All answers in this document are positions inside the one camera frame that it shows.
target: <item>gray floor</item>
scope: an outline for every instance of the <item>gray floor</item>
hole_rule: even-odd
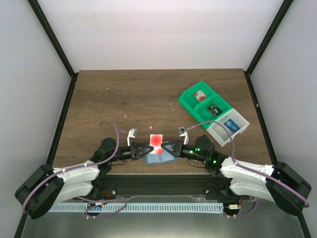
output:
[[[298,220],[261,200],[245,218],[220,214],[118,214],[87,220],[80,213],[28,219],[23,238],[302,238]]]

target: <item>wooden tabletop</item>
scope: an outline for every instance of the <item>wooden tabletop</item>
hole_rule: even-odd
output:
[[[234,107],[250,125],[235,137],[235,158],[270,164],[262,130],[242,69],[106,70],[80,71],[54,159],[54,167],[82,163],[106,137],[116,138],[112,122],[122,130],[138,129],[136,141],[149,143],[150,134],[163,140],[180,139],[178,128],[197,121],[177,101],[182,92],[204,81]],[[189,131],[189,143],[207,134],[216,150],[230,155],[231,145],[219,144],[200,126]],[[120,146],[126,145],[120,135]],[[202,166],[199,162],[190,162]],[[146,165],[144,158],[115,166],[112,174],[205,173],[185,159]]]

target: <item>black cable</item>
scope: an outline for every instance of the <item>black cable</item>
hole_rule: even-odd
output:
[[[203,167],[193,166],[193,165],[190,164],[188,161],[192,161],[192,160],[187,159],[187,163],[188,163],[191,167],[198,168],[198,169],[203,169],[203,168],[205,167],[205,166],[203,166]]]
[[[113,165],[113,164],[112,164],[112,162],[111,162],[111,163],[110,163],[110,165],[111,165],[111,166],[125,165],[125,164],[127,163],[127,161],[126,161],[126,160],[123,160],[123,161],[124,161],[124,163],[122,163],[122,164],[116,164],[116,165]]]

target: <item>robotic arm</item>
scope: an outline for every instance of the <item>robotic arm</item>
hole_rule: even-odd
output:
[[[188,145],[186,129],[181,127],[179,134],[185,137],[184,141],[165,142],[161,147],[175,157],[200,161],[211,176],[229,180],[230,186],[221,191],[223,194],[234,193],[263,198],[275,202],[279,208],[289,214],[295,216],[301,214],[305,207],[305,202],[302,199],[283,186],[260,175],[278,179],[307,199],[312,189],[310,184],[287,164],[278,162],[272,166],[234,162],[231,157],[217,152],[208,137],[200,136],[196,139],[195,145]],[[96,165],[108,159],[115,151],[116,141],[112,138],[104,139],[93,157],[77,165],[76,168],[53,169],[48,165],[40,166],[16,191],[15,197],[21,204],[24,204],[27,197],[30,197],[29,195],[34,192],[34,188],[51,176],[51,179],[34,192],[25,206],[30,217],[37,219],[47,213],[54,204],[77,196],[91,194],[94,182],[111,170],[111,162],[128,159],[138,160],[153,151],[152,146],[137,142],[130,143],[130,138],[135,138],[135,135],[136,129],[130,130],[127,137],[128,146],[118,147],[112,159],[103,164]],[[172,150],[169,150],[167,145],[172,145]],[[250,171],[237,166],[237,163],[249,168]]]

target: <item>green plastic tray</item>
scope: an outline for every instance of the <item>green plastic tray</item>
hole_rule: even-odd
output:
[[[207,98],[201,102],[195,98],[194,93],[197,91],[203,91],[206,94]],[[182,95],[179,97],[178,101],[181,105],[186,108],[186,110],[198,121],[203,122],[206,120],[216,120],[224,113],[232,109],[222,97],[220,97],[214,90],[212,90],[205,82],[201,81],[195,84],[193,87],[185,90]],[[207,108],[212,104],[216,104],[217,107],[222,110],[222,114],[215,117],[211,114]],[[207,130],[211,123],[203,124],[202,127]]]

